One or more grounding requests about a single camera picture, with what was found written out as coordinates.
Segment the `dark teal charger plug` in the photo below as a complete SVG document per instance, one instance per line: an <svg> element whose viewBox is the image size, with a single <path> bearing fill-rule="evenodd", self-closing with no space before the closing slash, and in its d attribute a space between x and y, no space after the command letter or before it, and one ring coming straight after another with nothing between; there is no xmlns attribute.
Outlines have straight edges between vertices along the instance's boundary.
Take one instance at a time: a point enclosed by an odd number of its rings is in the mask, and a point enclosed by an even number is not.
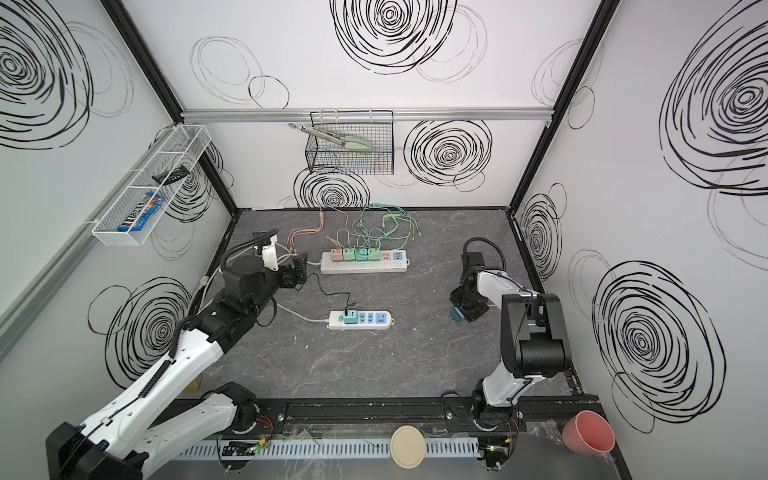
<svg viewBox="0 0 768 480"><path fill-rule="evenodd" d="M465 316L462 313L462 311L460 309L456 308L456 307L454 307L450 311L450 315L454 319L454 321L457 322L457 323L460 323L460 322L465 320Z"/></svg>

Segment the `white multicolour power strip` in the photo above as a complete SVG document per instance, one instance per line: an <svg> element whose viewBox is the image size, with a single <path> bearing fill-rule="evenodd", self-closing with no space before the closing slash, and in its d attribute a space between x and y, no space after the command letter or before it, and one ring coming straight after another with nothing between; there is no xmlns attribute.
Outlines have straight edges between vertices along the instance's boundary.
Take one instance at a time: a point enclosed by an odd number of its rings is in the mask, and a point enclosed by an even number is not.
<svg viewBox="0 0 768 480"><path fill-rule="evenodd" d="M333 262L329 256L329 251L324 252L321 257L320 270L326 275L342 274L375 274L375 273L402 273L406 272L410 260L405 250L381 250L380 261L350 261Z"/></svg>

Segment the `white blue power strip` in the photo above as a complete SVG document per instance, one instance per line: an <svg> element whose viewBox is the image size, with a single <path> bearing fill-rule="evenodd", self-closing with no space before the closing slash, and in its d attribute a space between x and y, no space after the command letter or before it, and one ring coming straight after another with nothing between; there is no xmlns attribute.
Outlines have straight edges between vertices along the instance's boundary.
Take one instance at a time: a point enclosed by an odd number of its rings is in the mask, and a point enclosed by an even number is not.
<svg viewBox="0 0 768 480"><path fill-rule="evenodd" d="M340 315L344 310L331 311L328 318L328 328L330 330L352 331L352 330L387 330L393 324L394 320L389 311L386 310L357 310L359 313L359 323L354 325L345 325L340 321Z"/></svg>

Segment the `light teal charger plug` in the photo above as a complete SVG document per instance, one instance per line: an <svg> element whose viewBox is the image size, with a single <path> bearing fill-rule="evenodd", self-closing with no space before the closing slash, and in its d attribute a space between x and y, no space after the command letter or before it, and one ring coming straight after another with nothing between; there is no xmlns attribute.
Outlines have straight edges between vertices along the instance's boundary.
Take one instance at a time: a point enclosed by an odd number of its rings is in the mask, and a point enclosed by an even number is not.
<svg viewBox="0 0 768 480"><path fill-rule="evenodd" d="M345 325L358 324L359 313L357 310L344 310L340 315L340 321Z"/></svg>

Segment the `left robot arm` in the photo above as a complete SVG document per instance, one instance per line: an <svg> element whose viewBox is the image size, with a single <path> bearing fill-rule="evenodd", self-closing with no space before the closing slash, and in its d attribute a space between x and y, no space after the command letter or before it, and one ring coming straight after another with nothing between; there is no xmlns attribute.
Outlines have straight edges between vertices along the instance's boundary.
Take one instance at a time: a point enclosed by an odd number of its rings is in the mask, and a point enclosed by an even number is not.
<svg viewBox="0 0 768 480"><path fill-rule="evenodd" d="M235 382L166 421L157 419L266 309L277 308L279 290L306 282L306 255L280 262L276 242L276 230L269 230L226 251L219 265L223 288L174 329L168 351L101 410L48 436L50 478L146 479L200 440L227 430L248 434L261 422L255 395Z"/></svg>

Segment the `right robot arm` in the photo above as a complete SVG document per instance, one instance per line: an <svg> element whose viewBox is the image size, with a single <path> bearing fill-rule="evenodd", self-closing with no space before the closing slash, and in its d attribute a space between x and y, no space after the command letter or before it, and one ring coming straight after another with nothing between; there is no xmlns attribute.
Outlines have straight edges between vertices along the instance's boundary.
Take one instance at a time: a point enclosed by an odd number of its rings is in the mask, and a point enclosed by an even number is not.
<svg viewBox="0 0 768 480"><path fill-rule="evenodd" d="M449 295L452 318L471 323L492 306L501 313L499 364L472 394L473 420L489 431L486 410L516 406L532 386L571 365L571 350L557 296L525 288L480 252L464 252L461 261L459 286Z"/></svg>

